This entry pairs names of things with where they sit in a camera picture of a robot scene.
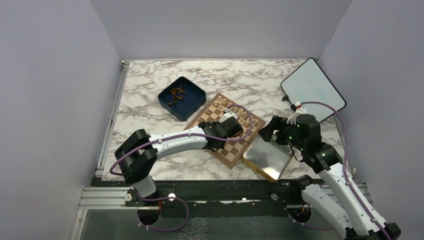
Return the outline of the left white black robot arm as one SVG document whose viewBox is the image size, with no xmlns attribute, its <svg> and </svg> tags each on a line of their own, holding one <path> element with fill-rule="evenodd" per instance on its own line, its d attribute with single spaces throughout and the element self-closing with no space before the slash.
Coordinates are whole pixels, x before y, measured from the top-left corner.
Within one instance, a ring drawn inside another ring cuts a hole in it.
<svg viewBox="0 0 424 240">
<path fill-rule="evenodd" d="M 243 133 L 233 116 L 223 122 L 201 122 L 192 128 L 161 135 L 135 131 L 114 153 L 124 181 L 133 185 L 144 205 L 157 200 L 157 189 L 150 176 L 154 163 L 164 157 L 190 150 L 218 150 L 226 142 L 236 142 Z"/>
</svg>

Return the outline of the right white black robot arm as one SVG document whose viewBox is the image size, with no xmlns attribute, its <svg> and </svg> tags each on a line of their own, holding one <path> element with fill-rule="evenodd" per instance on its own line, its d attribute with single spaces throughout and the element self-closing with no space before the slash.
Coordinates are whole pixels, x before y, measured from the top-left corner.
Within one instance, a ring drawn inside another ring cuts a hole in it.
<svg viewBox="0 0 424 240">
<path fill-rule="evenodd" d="M 329 197 L 308 175 L 290 182 L 289 199 L 303 201 L 316 209 L 344 240 L 396 240 L 401 230 L 388 223 L 371 206 L 352 177 L 335 148 L 322 140 L 321 126 L 311 114 L 300 114 L 291 123 L 285 117 L 273 116 L 259 130 L 265 142 L 276 136 L 276 144 L 290 146 L 301 152 L 302 160 L 331 189 L 336 200 Z"/>
</svg>

